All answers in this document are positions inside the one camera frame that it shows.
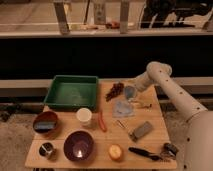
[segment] brown bowl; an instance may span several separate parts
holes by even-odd
[[[93,151],[93,138],[85,131],[75,131],[64,142],[64,154],[71,161],[86,160]]]
[[[58,116],[53,111],[40,113],[33,122],[33,129],[39,134],[47,134],[56,129]]]

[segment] red chili pepper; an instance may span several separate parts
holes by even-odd
[[[107,131],[106,124],[103,121],[102,110],[100,110],[100,112],[98,113],[98,124],[103,132]]]

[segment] metal cup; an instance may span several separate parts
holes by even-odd
[[[55,149],[53,145],[49,142],[42,144],[41,147],[39,148],[39,154],[43,157],[46,157],[47,159],[51,157],[54,151]]]

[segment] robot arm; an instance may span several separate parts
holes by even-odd
[[[144,91],[152,83],[161,86],[177,110],[189,124],[184,170],[212,171],[213,170],[213,111],[200,104],[170,77],[171,67],[159,62],[147,65],[145,73],[134,79],[138,91]]]

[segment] green tray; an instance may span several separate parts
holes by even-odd
[[[98,77],[56,75],[44,104],[52,109],[96,108]]]

